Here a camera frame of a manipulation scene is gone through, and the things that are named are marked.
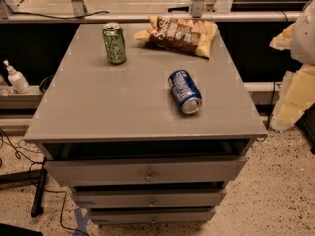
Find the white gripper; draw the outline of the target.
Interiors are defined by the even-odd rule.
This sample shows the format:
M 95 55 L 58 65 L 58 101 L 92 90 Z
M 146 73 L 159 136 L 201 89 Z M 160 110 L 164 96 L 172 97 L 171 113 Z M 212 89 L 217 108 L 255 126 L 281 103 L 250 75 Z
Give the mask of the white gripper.
M 289 25 L 271 40 L 269 46 L 276 50 L 290 50 L 294 26 L 295 24 Z M 287 71 L 281 82 L 270 127 L 277 131 L 292 128 L 314 103 L 315 67 L 304 64 L 297 72 Z

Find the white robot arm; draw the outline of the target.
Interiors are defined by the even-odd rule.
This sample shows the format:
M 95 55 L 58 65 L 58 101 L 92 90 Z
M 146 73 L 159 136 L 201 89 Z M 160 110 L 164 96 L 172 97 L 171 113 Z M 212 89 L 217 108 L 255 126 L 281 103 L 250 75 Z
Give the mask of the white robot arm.
M 309 3 L 295 23 L 272 39 L 270 46 L 289 50 L 291 57 L 302 64 L 297 72 L 285 73 L 272 112 L 270 126 L 284 131 L 315 103 L 315 4 Z

